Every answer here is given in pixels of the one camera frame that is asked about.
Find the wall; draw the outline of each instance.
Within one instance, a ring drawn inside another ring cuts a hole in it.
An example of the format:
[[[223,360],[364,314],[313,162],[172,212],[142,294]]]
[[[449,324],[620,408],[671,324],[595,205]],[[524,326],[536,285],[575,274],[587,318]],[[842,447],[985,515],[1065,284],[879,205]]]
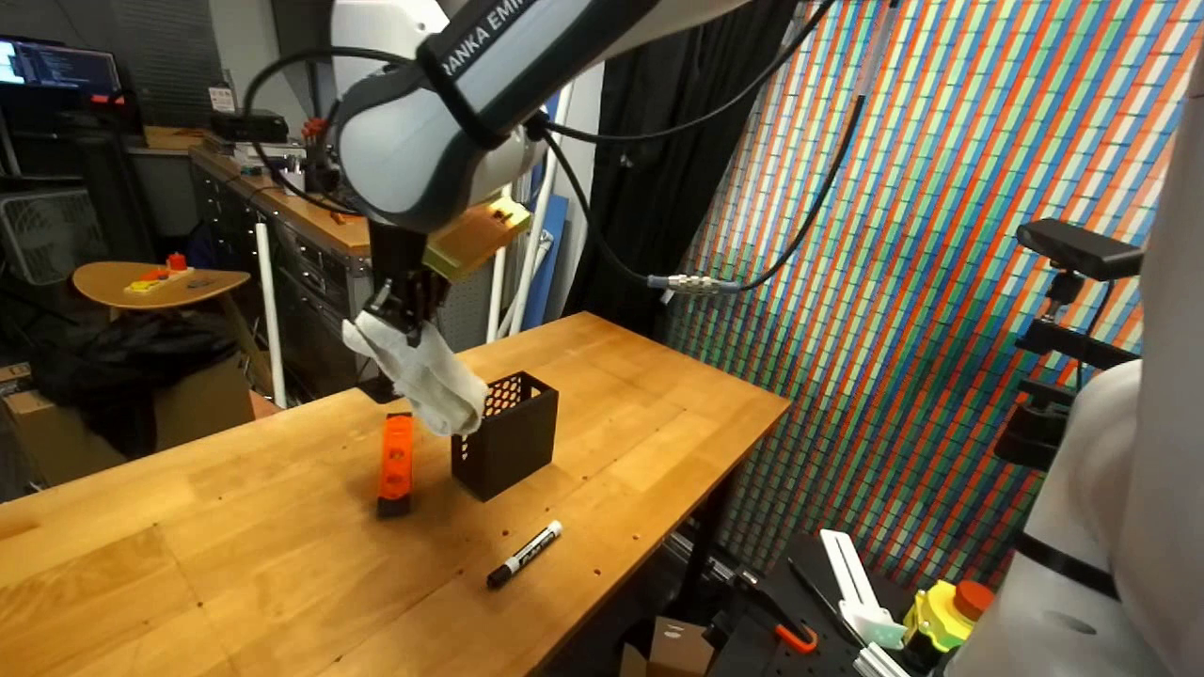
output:
[[[223,51],[225,81],[244,102],[249,84],[280,57],[271,0],[207,0],[216,17],[216,43]],[[257,108],[286,117],[291,131],[301,131],[309,117],[291,81],[267,81],[257,93]]]
[[[763,270],[812,199],[879,6],[834,6],[773,84],[694,270]],[[793,408],[746,462],[726,547],[773,566],[842,526],[898,581],[1010,562],[1039,476],[994,461],[1025,377],[1014,344],[1045,261],[1014,240],[1060,216],[1139,245],[1193,63],[1199,0],[904,6],[857,143],[803,255],[763,291],[675,309],[675,344]],[[1086,320],[1086,285],[1068,324]],[[1139,294],[1096,331],[1139,349]]]

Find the marker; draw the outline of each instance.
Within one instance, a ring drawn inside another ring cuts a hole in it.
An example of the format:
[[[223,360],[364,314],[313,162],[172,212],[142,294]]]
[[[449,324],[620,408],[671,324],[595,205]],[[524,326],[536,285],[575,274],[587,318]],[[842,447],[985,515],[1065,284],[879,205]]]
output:
[[[537,553],[545,553],[565,536],[565,522],[555,520],[543,526],[521,553],[506,556],[502,567],[488,573],[484,586],[498,591],[517,581]]]

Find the wooden tabletop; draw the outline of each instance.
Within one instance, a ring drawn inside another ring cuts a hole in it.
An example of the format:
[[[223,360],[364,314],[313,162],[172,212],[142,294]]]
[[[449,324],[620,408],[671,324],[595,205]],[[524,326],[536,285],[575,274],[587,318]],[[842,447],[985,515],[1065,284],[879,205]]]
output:
[[[148,126],[148,155],[192,155],[196,146],[205,146],[205,127],[162,127],[162,126]]]
[[[3,674],[528,674],[785,412],[597,318],[462,360],[562,393],[555,462],[488,506],[420,437],[415,511],[374,520],[359,393],[0,506]]]
[[[192,152],[192,162],[205,165],[207,172],[223,176],[237,192],[254,195],[265,212],[280,212],[282,220],[291,220],[295,225],[313,232],[315,240],[333,245],[340,255],[345,255],[345,261],[374,255],[364,220],[336,216],[328,207],[315,207],[315,205],[271,185],[267,176],[249,176],[225,155],[207,152],[207,146]]]

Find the orange object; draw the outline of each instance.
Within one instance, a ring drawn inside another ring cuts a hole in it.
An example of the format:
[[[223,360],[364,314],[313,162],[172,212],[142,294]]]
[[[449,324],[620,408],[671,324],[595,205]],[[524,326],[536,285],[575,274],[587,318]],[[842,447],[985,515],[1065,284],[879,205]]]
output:
[[[165,270],[188,270],[188,255],[180,254],[165,255]]]
[[[375,515],[407,515],[415,492],[415,417],[388,415],[379,442]]]
[[[324,138],[324,131],[328,131],[328,122],[309,117],[309,122],[301,126],[301,143],[313,146],[313,143]]]
[[[961,612],[967,612],[971,620],[977,620],[991,604],[994,604],[994,591],[981,586],[977,581],[961,581],[956,591],[951,591],[951,607]]]
[[[775,640],[785,644],[793,656],[818,656],[820,637],[804,629],[804,637],[793,637],[785,625],[775,625]]]

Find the black pencil holder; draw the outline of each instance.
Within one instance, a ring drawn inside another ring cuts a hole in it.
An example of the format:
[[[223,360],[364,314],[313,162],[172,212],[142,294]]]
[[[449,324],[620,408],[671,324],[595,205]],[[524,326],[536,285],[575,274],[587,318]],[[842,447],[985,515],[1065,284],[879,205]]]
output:
[[[532,373],[488,384],[484,423],[452,437],[452,479],[488,501],[555,461],[556,393]]]

